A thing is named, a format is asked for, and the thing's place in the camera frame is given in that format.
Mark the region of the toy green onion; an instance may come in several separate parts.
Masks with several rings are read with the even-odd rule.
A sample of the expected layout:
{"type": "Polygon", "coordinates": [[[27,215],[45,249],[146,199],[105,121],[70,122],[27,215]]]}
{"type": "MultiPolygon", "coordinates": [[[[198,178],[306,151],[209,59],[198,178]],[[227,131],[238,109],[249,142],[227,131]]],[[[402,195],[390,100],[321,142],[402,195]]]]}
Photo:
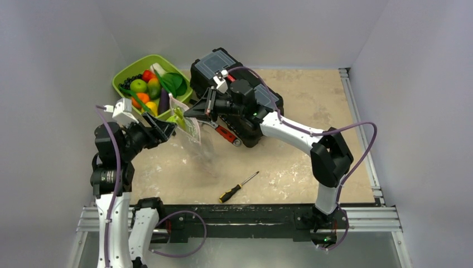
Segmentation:
{"type": "Polygon", "coordinates": [[[172,108],[171,116],[166,119],[166,121],[177,124],[180,130],[184,131],[193,138],[197,138],[199,134],[198,128],[195,127],[194,122],[184,116],[184,110],[180,107],[172,108]]]}

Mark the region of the clear zip top bag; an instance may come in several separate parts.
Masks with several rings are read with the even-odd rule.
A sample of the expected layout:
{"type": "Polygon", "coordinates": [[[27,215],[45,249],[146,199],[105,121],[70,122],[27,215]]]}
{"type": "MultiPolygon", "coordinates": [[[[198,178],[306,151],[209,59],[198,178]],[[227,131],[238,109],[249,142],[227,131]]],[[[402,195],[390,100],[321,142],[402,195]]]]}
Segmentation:
{"type": "Polygon", "coordinates": [[[187,105],[171,93],[168,96],[171,116],[167,121],[177,124],[176,134],[191,160],[199,169],[213,175],[216,153],[210,133],[203,130],[195,118],[184,116],[184,112],[189,110],[187,105]]]}

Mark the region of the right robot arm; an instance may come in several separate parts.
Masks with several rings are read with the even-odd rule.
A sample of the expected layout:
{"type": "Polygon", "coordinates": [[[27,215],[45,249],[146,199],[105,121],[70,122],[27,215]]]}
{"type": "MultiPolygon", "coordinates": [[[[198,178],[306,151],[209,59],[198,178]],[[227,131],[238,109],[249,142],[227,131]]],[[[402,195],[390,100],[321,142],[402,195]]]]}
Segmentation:
{"type": "Polygon", "coordinates": [[[244,119],[263,136],[276,138],[306,153],[319,183],[313,220],[320,227],[332,223],[339,207],[341,181],[354,161],[338,130],[317,130],[282,117],[276,109],[257,102],[255,90],[246,80],[228,83],[222,76],[213,80],[214,84],[184,116],[208,122],[219,116],[244,119]]]}

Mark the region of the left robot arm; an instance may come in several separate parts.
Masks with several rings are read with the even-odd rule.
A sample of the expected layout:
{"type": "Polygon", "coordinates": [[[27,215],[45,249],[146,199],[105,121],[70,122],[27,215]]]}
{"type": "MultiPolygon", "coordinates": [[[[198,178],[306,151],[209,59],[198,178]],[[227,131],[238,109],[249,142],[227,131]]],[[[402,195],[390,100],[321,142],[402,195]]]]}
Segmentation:
{"type": "Polygon", "coordinates": [[[160,198],[139,200],[133,224],[129,218],[134,166],[132,160],[144,149],[167,142],[177,124],[144,114],[148,123],[131,122],[125,127],[103,120],[95,131],[98,152],[93,157],[90,183],[99,218],[98,267],[146,267],[144,252],[154,228],[166,223],[160,198]]]}

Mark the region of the toy purple eggplant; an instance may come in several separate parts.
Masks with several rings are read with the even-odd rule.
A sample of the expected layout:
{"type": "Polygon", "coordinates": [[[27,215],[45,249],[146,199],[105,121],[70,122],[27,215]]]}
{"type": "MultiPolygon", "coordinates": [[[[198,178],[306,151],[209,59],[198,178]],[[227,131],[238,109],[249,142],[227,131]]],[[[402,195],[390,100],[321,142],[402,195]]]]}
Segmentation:
{"type": "Polygon", "coordinates": [[[165,88],[161,88],[160,99],[158,103],[158,114],[164,114],[170,108],[169,93],[165,88]]]}

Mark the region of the toy lemon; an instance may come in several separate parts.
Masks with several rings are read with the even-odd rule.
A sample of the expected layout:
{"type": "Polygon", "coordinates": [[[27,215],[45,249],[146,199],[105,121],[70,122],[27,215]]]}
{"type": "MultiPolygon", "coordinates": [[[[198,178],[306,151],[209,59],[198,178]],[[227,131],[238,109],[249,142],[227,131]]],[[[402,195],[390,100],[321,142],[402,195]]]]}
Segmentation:
{"type": "Polygon", "coordinates": [[[142,108],[141,109],[141,112],[144,113],[146,111],[148,111],[150,114],[152,114],[154,117],[157,117],[158,116],[158,105],[155,103],[155,102],[147,102],[145,104],[145,106],[147,107],[147,109],[144,109],[142,108]]]}

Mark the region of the black toolbox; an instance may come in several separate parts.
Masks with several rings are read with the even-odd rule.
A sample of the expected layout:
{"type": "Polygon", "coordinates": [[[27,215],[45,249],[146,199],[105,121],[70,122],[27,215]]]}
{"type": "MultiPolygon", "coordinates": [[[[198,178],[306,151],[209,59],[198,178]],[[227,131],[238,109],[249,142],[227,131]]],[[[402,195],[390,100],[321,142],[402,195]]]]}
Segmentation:
{"type": "MultiPolygon", "coordinates": [[[[254,87],[256,100],[259,104],[266,107],[266,115],[275,111],[284,111],[282,96],[267,87],[262,78],[231,56],[222,47],[214,49],[210,54],[197,59],[191,66],[190,85],[199,99],[205,95],[208,88],[215,86],[213,81],[215,72],[224,69],[229,73],[225,79],[228,88],[231,82],[238,79],[247,80],[254,87]]],[[[260,128],[260,124],[263,121],[261,123],[254,123],[247,119],[239,119],[236,116],[218,116],[217,120],[219,119],[225,122],[228,129],[248,148],[254,147],[263,136],[260,128]]]]}

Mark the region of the toy green leaf vegetable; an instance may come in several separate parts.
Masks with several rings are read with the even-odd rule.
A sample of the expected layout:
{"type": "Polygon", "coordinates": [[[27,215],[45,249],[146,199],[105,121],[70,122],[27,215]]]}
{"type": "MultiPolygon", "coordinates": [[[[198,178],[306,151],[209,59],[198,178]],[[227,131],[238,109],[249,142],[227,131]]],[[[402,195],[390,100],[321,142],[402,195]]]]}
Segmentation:
{"type": "Polygon", "coordinates": [[[157,96],[153,99],[160,97],[161,89],[164,89],[167,93],[171,93],[175,98],[186,93],[187,84],[181,74],[167,72],[161,75],[157,71],[154,71],[154,74],[158,79],[158,91],[157,96]]]}

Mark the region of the toy orange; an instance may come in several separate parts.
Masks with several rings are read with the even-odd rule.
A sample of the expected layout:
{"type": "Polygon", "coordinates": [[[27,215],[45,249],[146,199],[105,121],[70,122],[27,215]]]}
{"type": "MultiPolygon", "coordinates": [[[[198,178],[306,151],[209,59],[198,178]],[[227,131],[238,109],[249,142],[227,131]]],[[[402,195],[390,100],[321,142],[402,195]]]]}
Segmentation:
{"type": "Polygon", "coordinates": [[[151,99],[147,93],[136,93],[131,97],[132,106],[136,109],[142,109],[151,99]]]}

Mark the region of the toy mango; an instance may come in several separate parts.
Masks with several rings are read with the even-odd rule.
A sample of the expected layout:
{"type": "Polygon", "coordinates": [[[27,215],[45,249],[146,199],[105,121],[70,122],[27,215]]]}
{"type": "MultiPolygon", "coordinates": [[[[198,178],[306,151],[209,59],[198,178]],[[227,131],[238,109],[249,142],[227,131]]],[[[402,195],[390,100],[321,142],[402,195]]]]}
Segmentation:
{"type": "Polygon", "coordinates": [[[147,87],[148,87],[148,95],[151,100],[155,100],[160,97],[161,85],[157,78],[151,78],[147,83],[147,87]]]}

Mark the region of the toy green apple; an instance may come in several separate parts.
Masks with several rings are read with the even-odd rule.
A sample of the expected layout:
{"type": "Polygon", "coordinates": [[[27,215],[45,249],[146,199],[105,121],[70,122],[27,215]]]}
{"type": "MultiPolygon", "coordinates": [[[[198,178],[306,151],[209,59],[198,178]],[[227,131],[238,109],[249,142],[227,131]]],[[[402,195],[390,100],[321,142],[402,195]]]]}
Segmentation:
{"type": "Polygon", "coordinates": [[[147,93],[147,83],[142,79],[135,79],[130,83],[130,90],[135,93],[147,93]]]}

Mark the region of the toy green bean pod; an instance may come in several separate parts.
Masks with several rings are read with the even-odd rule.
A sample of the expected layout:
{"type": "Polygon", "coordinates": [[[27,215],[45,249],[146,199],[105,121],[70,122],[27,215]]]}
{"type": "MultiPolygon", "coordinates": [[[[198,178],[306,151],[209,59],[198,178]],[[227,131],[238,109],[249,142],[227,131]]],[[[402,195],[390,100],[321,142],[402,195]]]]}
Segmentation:
{"type": "Polygon", "coordinates": [[[147,105],[151,102],[151,99],[147,93],[136,93],[132,90],[119,87],[122,93],[125,93],[131,97],[132,106],[140,113],[152,112],[153,110],[147,105]]]}

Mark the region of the toy red strawberry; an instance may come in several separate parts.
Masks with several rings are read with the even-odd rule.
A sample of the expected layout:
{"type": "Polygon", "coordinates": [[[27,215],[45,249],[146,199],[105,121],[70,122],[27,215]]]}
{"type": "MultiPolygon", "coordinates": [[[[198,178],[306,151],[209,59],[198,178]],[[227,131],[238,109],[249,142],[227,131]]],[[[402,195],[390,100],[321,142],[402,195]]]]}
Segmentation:
{"type": "Polygon", "coordinates": [[[142,80],[144,80],[146,83],[148,83],[151,79],[155,79],[157,76],[155,75],[154,72],[150,70],[145,70],[142,74],[142,80]]]}

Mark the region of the toy black grapes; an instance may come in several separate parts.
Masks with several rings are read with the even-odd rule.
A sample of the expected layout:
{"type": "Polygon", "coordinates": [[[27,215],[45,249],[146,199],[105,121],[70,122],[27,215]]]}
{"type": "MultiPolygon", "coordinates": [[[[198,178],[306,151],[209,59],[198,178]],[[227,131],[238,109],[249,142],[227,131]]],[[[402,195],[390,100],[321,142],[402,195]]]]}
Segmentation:
{"type": "Polygon", "coordinates": [[[131,83],[137,79],[141,79],[142,78],[142,74],[138,74],[138,75],[134,75],[134,76],[131,76],[131,77],[128,77],[126,78],[124,81],[122,81],[121,83],[118,84],[118,88],[124,88],[126,90],[130,90],[131,89],[131,83]]]}

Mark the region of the yellow black screwdriver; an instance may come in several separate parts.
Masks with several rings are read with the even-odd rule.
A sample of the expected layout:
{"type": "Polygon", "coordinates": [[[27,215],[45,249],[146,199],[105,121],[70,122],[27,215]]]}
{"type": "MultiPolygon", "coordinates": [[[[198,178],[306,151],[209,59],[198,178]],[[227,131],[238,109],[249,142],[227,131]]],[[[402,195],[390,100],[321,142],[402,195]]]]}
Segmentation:
{"type": "Polygon", "coordinates": [[[220,197],[219,197],[219,202],[220,203],[225,203],[228,200],[230,200],[242,187],[245,185],[247,182],[252,180],[255,176],[257,176],[260,173],[260,171],[255,172],[252,174],[249,178],[245,179],[242,183],[237,184],[235,187],[231,188],[230,190],[224,192],[220,197]]]}

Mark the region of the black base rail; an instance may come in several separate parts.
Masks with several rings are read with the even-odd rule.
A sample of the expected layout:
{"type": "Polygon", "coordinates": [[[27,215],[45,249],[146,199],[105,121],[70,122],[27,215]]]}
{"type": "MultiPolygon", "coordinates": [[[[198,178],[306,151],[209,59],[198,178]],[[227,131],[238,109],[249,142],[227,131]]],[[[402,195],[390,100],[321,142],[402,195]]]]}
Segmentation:
{"type": "Polygon", "coordinates": [[[191,238],[268,238],[333,245],[347,228],[346,212],[314,213],[307,204],[180,204],[164,206],[152,243],[186,243],[191,238]]]}

